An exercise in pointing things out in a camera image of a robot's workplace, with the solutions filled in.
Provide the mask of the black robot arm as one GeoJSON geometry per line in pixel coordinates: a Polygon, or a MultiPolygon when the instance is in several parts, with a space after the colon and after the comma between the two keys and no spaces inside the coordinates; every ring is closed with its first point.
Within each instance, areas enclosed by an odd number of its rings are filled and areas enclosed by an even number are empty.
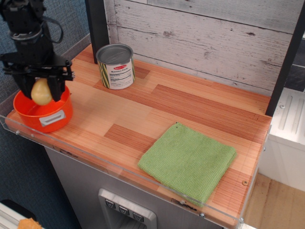
{"type": "Polygon", "coordinates": [[[71,61],[57,55],[48,23],[60,24],[44,16],[46,8],[41,0],[2,0],[0,14],[7,23],[9,37],[14,41],[16,52],[1,54],[5,74],[14,78],[19,89],[29,99],[37,78],[47,80],[54,101],[65,92],[65,82],[74,79],[71,61]]]}

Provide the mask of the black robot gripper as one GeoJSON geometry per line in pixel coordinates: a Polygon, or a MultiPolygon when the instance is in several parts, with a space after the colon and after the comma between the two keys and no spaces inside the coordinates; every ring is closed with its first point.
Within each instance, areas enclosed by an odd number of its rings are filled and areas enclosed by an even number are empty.
{"type": "Polygon", "coordinates": [[[2,53],[3,70],[11,75],[26,97],[31,97],[36,78],[45,78],[55,102],[65,91],[65,82],[72,81],[74,72],[71,61],[57,55],[53,50],[54,40],[49,35],[13,37],[16,51],[2,53]]]}

